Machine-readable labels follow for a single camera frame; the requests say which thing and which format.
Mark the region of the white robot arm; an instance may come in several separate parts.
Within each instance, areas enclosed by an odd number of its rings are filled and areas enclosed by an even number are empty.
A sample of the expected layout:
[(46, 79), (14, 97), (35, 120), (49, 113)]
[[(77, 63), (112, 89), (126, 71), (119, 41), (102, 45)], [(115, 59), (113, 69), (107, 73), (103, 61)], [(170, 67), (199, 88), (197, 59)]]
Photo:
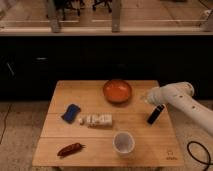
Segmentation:
[(194, 87), (189, 82), (178, 82), (149, 89), (145, 99), (154, 106), (174, 106), (213, 136), (213, 110), (194, 100), (193, 95)]

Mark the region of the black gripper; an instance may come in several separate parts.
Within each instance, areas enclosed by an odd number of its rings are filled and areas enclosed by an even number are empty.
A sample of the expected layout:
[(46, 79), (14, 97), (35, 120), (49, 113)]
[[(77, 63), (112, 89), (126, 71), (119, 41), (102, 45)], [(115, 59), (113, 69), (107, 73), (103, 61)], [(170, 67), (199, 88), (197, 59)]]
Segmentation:
[(154, 109), (154, 111), (151, 113), (151, 115), (149, 116), (147, 122), (149, 124), (153, 124), (156, 121), (156, 119), (158, 118), (158, 116), (161, 114), (161, 112), (163, 111), (163, 109), (164, 109), (163, 105), (157, 106)]

